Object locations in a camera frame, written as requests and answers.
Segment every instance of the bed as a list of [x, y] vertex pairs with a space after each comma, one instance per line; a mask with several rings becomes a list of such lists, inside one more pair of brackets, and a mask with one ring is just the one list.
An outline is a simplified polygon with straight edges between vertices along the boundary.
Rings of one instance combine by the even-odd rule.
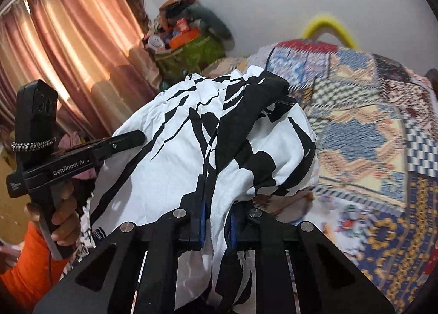
[[284, 222], [316, 224], [404, 312], [438, 261], [438, 103], [429, 79], [386, 57], [304, 40], [207, 72], [226, 72], [228, 62], [285, 78], [318, 136], [320, 183], [290, 200], [259, 195], [257, 205]]

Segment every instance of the pink curtain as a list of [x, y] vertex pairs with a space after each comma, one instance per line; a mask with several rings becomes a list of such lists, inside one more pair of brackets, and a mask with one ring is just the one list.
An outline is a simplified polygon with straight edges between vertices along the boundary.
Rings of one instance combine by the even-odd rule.
[[20, 2], [0, 22], [0, 122], [10, 127], [17, 89], [38, 78], [59, 93], [61, 126], [93, 138], [156, 96], [161, 76], [126, 0], [27, 2], [30, 15]]

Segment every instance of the finger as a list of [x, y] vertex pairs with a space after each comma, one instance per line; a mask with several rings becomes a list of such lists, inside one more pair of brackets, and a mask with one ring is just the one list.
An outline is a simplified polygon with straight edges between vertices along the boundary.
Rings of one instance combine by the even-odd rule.
[[32, 221], [32, 222], [38, 222], [39, 217], [41, 213], [39, 212], [38, 206], [36, 206], [33, 203], [28, 203], [25, 205], [24, 212], [26, 216]]
[[70, 246], [76, 243], [76, 240], [80, 236], [80, 228], [75, 228], [73, 232], [67, 236], [64, 240], [58, 241], [58, 245], [60, 246]]
[[70, 215], [74, 213], [77, 207], [76, 199], [73, 197], [64, 200], [61, 206], [52, 216], [53, 225], [61, 225]]
[[70, 215], [54, 232], [52, 232], [52, 240], [60, 241], [69, 236], [73, 230], [79, 228], [79, 219], [76, 213]]
[[73, 184], [71, 184], [70, 181], [65, 182], [61, 188], [61, 198], [68, 199], [73, 194], [73, 190], [74, 190]]

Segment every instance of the white and black fabric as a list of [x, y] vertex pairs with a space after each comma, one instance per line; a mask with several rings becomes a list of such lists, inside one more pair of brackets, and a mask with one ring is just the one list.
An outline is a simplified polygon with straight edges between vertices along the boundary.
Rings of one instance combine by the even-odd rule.
[[[193, 74], [115, 132], [140, 129], [146, 142], [116, 154], [100, 170], [91, 201], [96, 242], [125, 221], [140, 226], [178, 208], [202, 175], [206, 240], [202, 251], [180, 257], [175, 308], [210, 284], [209, 303], [220, 311], [255, 310], [254, 255], [232, 249], [231, 205], [257, 193], [294, 195], [318, 180], [316, 135], [303, 110], [276, 103], [288, 88], [256, 66], [216, 79]], [[225, 267], [234, 270], [225, 273]], [[230, 276], [238, 280], [233, 285]]]

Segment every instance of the black gripper frame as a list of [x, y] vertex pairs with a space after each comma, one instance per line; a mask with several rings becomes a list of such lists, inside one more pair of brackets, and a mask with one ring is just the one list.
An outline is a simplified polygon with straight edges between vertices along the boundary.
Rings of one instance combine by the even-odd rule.
[[[78, 308], [90, 314], [129, 314], [136, 289], [134, 314], [173, 313], [178, 257], [199, 251], [204, 242], [201, 185], [202, 176], [201, 191], [183, 196], [179, 209], [156, 222], [139, 227], [124, 223], [115, 229], [40, 301], [34, 314], [76, 314]], [[227, 251], [255, 250], [257, 314], [296, 313], [287, 251], [302, 314], [395, 313], [385, 296], [311, 223], [281, 223], [256, 210], [251, 201], [234, 204], [230, 216], [233, 245]], [[224, 312], [226, 306], [221, 303], [220, 308], [217, 312]]]

